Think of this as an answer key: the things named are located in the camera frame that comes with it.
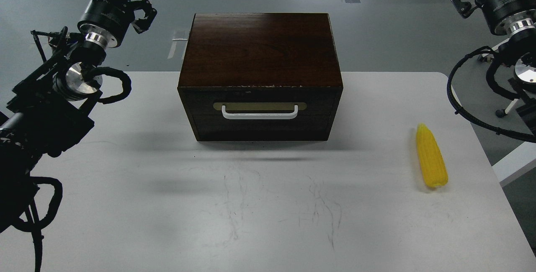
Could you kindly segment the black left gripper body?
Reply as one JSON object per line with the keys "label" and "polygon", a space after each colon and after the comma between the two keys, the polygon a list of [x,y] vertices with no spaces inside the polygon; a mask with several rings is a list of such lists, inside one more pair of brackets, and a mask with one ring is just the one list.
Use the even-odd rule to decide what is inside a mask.
{"label": "black left gripper body", "polygon": [[78,22],[81,33],[96,32],[108,39],[109,48],[121,46],[134,21],[130,0],[90,0]]}

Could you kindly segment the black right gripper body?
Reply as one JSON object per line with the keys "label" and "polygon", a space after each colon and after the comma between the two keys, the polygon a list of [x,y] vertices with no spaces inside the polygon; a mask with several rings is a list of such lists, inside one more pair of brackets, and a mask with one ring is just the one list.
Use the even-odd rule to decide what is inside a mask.
{"label": "black right gripper body", "polygon": [[535,0],[479,0],[490,33],[513,36],[535,29]]}

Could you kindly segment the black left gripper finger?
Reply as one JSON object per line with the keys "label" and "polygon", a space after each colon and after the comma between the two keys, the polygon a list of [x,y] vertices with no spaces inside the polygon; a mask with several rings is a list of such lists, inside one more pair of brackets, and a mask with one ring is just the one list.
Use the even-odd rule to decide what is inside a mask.
{"label": "black left gripper finger", "polygon": [[157,16],[157,10],[153,8],[150,0],[136,0],[132,1],[132,10],[144,12],[143,18],[138,18],[132,22],[132,26],[136,33],[142,34],[149,30],[155,17]]}

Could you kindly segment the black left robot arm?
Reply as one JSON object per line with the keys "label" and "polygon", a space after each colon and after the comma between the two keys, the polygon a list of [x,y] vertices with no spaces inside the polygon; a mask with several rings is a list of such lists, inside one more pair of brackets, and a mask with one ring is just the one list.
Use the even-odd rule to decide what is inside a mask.
{"label": "black left robot arm", "polygon": [[106,50],[121,46],[129,27],[149,30],[156,16],[150,0],[90,0],[76,32],[31,32],[43,63],[12,89],[13,116],[1,115],[2,231],[38,232],[54,220],[62,184],[31,171],[44,154],[59,157],[88,134],[96,104],[128,97],[128,75],[102,66]]}

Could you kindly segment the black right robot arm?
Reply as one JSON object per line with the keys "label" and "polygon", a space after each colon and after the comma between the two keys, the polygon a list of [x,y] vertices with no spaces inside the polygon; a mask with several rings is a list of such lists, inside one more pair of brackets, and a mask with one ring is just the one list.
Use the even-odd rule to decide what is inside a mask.
{"label": "black right robot arm", "polygon": [[[507,41],[496,49],[490,46],[480,47],[454,65],[448,76],[447,96],[455,113],[497,135],[535,142],[535,99],[528,94],[535,93],[536,0],[451,0],[451,2],[463,18],[471,16],[476,9],[481,9],[490,33],[507,36]],[[485,75],[488,87],[503,98],[523,101],[523,105],[515,111],[529,128],[530,133],[502,129],[485,123],[471,115],[454,98],[452,81],[457,70],[467,60],[484,54],[492,56],[492,62]]]}

